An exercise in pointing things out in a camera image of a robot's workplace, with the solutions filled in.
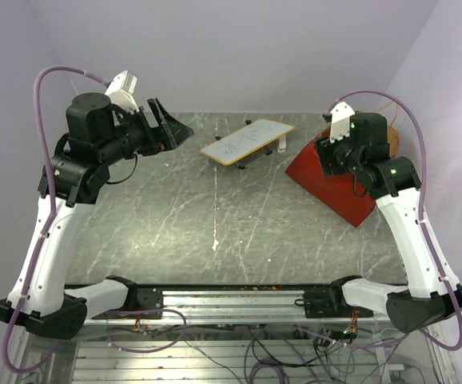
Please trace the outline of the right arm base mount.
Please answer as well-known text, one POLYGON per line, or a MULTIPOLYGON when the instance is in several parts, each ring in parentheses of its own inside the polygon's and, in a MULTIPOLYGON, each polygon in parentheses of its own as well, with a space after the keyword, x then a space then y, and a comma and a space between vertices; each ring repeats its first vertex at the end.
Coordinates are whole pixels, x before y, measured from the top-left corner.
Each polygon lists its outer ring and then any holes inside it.
POLYGON ((350 275, 330 284, 312 286, 304 291, 302 298, 294 301, 294 305, 304 309, 306 318, 351 318, 354 310, 360 318, 372 318, 371 310, 345 302, 342 286, 358 278, 360 275, 350 275))

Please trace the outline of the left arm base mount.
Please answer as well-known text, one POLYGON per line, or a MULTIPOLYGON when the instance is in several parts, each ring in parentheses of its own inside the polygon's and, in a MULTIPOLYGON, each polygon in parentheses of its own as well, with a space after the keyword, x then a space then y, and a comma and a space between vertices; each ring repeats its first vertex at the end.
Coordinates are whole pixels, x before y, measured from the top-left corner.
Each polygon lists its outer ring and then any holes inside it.
POLYGON ((110 275, 106 277, 106 280, 119 282, 127 289, 123 305, 115 309, 114 312, 147 311, 147 314, 142 314, 141 318, 161 318, 160 309, 163 308, 163 294, 158 288, 137 284, 116 275, 110 275))

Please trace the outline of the red paper bag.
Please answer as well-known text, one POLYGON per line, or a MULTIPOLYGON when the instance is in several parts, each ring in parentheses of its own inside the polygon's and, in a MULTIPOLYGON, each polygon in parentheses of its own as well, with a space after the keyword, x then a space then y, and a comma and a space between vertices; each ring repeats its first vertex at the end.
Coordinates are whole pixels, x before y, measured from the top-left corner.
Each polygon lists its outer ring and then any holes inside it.
POLYGON ((359 197, 354 193, 351 174, 324 177, 314 141, 327 137, 329 131, 330 128, 325 128, 309 142, 285 173, 346 222, 358 227, 372 213, 376 204, 369 196, 359 197))

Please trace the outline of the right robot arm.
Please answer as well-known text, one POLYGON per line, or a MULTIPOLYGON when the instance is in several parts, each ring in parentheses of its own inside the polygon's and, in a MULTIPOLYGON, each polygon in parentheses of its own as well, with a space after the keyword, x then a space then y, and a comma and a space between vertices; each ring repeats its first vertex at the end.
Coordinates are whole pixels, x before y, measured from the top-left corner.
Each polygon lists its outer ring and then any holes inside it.
POLYGON ((346 278, 328 296, 329 310, 339 317, 355 307, 376 311, 405 334, 456 315, 462 310, 462 284, 418 206, 423 190, 416 167, 389 153, 386 118, 341 106, 324 120, 329 134, 314 143, 323 175, 349 174, 364 187, 388 223, 408 279, 407 285, 394 286, 346 278))

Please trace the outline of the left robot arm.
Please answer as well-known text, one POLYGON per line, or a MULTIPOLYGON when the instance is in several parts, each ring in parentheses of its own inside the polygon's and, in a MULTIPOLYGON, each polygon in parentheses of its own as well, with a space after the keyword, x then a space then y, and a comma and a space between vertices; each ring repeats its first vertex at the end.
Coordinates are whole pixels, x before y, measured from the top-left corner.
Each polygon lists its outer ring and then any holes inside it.
POLYGON ((110 167, 174 150, 194 131, 156 99, 148 101, 156 126, 144 110, 127 110, 101 93, 76 96, 66 109, 68 131, 42 171, 34 240, 13 290, 0 299, 0 322, 23 326, 43 338, 69 340, 88 318, 113 311, 121 318, 138 307, 137 283, 109 276, 80 289, 66 289, 74 243, 93 212, 110 167))

